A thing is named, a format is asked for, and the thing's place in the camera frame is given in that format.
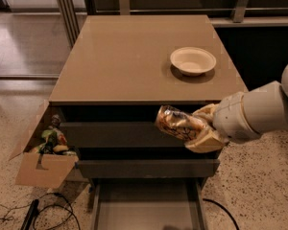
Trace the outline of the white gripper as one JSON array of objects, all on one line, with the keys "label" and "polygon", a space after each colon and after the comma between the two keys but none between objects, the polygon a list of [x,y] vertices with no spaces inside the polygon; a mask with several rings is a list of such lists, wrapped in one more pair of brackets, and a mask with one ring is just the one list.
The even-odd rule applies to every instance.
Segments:
[{"label": "white gripper", "polygon": [[243,106],[243,92],[227,96],[217,105],[211,103],[192,113],[195,117],[213,123],[214,128],[207,127],[184,146],[196,153],[208,153],[221,150],[228,140],[242,144],[259,139],[261,135],[248,123]]}]

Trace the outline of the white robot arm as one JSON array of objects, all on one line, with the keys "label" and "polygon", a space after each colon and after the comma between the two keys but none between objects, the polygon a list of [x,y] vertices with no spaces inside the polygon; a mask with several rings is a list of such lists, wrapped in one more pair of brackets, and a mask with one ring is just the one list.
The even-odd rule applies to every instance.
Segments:
[{"label": "white robot arm", "polygon": [[208,120],[202,132],[185,146],[197,153],[221,150],[228,142],[246,143],[264,133],[288,130],[288,65],[281,82],[272,81],[250,92],[238,92],[195,112]]}]

